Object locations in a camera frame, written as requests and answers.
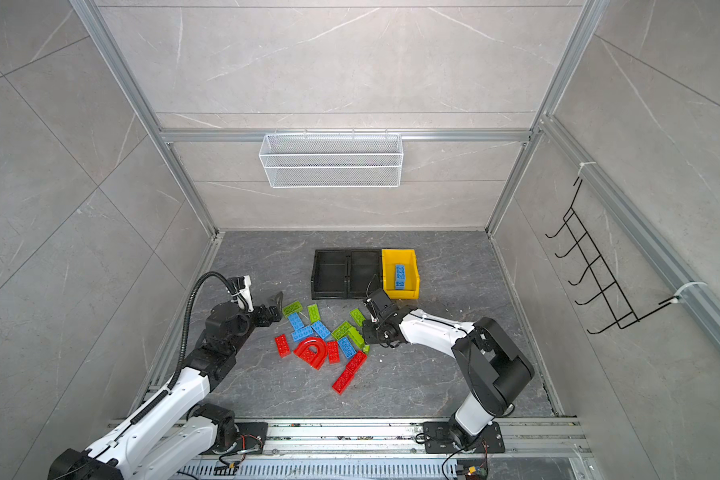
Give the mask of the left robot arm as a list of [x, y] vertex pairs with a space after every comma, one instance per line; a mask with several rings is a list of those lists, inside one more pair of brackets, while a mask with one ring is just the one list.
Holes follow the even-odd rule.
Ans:
[[233, 411], [205, 398], [236, 365], [257, 328], [282, 318], [283, 294], [245, 308], [240, 301], [211, 309], [195, 348], [169, 382], [109, 433], [82, 451], [68, 449], [49, 479], [168, 479], [195, 456], [229, 453], [241, 445]]

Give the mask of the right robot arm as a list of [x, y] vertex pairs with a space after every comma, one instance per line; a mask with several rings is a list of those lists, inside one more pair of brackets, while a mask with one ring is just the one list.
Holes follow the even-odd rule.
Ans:
[[449, 419], [448, 435], [457, 447], [478, 438], [496, 418], [514, 408], [514, 401], [535, 376], [532, 363], [492, 318], [475, 322], [441, 318], [401, 306], [378, 289], [364, 299], [371, 319], [363, 337], [387, 348], [423, 345], [455, 360], [469, 390]]

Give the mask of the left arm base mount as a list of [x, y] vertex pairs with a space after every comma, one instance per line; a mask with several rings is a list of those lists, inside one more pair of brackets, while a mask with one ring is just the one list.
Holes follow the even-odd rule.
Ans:
[[222, 446], [216, 448], [216, 451], [229, 455], [262, 454], [268, 430], [269, 424], [265, 421], [238, 422], [236, 430], [226, 436]]

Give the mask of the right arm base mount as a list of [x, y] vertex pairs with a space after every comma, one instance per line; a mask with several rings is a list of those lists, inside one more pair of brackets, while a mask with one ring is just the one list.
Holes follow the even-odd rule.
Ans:
[[471, 452], [479, 449], [489, 454], [506, 451], [500, 426], [493, 422], [478, 434], [471, 435], [453, 422], [424, 422], [423, 430], [414, 436], [414, 441], [425, 447], [428, 454], [451, 454]]

